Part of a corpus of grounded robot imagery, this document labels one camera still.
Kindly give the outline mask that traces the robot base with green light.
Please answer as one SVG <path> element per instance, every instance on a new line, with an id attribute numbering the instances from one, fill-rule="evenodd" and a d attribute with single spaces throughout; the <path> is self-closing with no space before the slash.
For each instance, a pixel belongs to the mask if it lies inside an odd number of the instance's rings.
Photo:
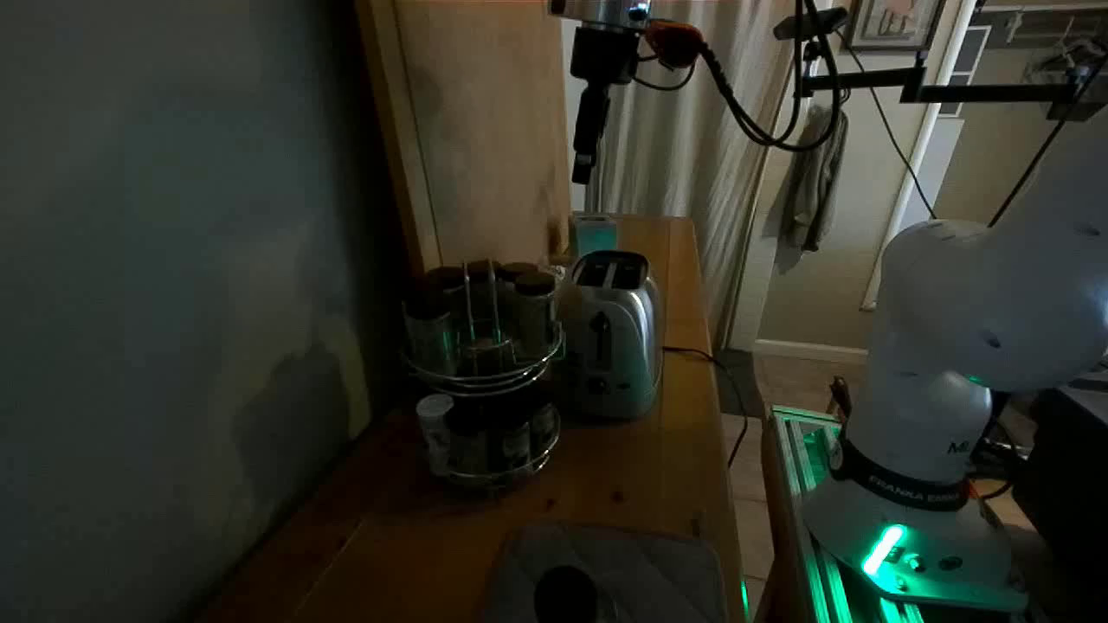
<path id="1" fill-rule="evenodd" d="M 829 478 L 805 496 L 805 519 L 839 562 L 887 599 L 982 611 L 1029 609 L 1008 532 L 982 502 L 930 513 Z"/>

